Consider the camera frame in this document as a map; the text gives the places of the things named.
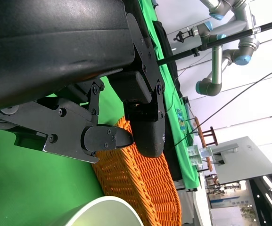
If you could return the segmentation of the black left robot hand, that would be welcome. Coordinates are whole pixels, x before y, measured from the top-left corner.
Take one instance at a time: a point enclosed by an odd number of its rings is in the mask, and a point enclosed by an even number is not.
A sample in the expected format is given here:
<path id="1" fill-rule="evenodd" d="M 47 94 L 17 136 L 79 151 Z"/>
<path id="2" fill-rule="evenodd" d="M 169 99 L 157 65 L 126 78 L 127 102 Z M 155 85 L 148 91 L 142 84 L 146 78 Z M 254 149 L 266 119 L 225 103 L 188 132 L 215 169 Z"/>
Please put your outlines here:
<path id="1" fill-rule="evenodd" d="M 0 130 L 96 163 L 165 143 L 165 83 L 137 1 L 0 0 Z"/>

